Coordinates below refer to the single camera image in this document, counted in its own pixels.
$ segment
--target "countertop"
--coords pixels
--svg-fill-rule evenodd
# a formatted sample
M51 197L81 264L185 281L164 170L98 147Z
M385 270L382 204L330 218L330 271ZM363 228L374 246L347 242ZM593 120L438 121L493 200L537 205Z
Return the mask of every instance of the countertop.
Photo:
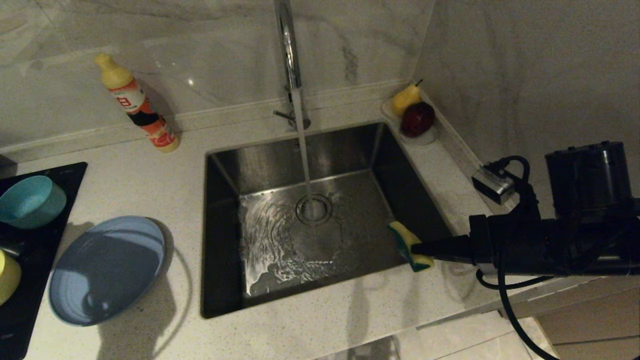
M310 111L311 132L382 121L380 101ZM278 117L182 133L169 154L147 140L118 143L17 165L18 174L78 161L89 165L58 257L87 228L138 215L163 224L173 244L166 272L119 316L74 327L42 299L27 359L311 359L402 329L496 304L475 269L436 261L408 265L205 320L200 316L204 179L207 153L295 137ZM443 145L405 149L455 234L489 209Z

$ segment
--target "sink drain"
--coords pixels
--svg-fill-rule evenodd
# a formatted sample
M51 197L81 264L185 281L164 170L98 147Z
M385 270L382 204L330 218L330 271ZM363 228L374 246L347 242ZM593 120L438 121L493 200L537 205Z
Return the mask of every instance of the sink drain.
M296 205L298 220L311 226L324 224L331 217L332 211L331 201L318 193L303 197Z

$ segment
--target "sink basin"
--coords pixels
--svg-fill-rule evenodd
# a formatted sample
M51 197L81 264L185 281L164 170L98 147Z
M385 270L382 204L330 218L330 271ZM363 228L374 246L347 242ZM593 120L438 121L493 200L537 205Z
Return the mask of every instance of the sink basin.
M202 316L212 318L404 263L386 228L450 237L384 123L207 158Z

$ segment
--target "sponge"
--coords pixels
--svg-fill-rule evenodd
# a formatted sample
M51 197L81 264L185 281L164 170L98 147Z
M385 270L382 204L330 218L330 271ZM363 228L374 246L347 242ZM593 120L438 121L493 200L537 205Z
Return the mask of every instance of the sponge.
M396 236L396 247L409 264L413 272L426 270L433 266L433 258L411 252L411 246L421 243L420 239L398 221L391 222L388 228Z

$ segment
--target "faucet spout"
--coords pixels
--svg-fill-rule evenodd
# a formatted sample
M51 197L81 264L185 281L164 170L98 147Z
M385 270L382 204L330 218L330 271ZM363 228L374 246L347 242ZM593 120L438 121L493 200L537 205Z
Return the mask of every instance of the faucet spout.
M302 87L296 35L293 30L293 18L291 16L291 4L289 0L275 0L275 6L280 45L282 56L284 57L285 73L287 74L287 85L289 85L289 91L291 91Z

